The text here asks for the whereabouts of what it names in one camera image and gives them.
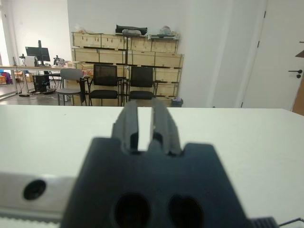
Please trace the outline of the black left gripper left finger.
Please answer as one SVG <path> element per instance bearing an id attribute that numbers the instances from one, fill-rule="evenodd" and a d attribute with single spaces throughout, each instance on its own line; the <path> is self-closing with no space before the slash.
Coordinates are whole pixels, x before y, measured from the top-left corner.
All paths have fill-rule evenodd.
<path id="1" fill-rule="evenodd" d="M 124 152 L 138 151 L 139 126 L 136 101 L 129 101 L 113 124 L 112 138 L 121 143 Z"/>

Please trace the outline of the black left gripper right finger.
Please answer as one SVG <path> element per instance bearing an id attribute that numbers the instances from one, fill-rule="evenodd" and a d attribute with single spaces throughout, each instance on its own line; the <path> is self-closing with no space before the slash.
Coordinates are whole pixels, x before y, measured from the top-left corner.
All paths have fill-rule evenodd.
<path id="1" fill-rule="evenodd" d="M 181 157 L 178 127 L 163 101 L 152 99 L 152 122 L 148 156 Z"/>

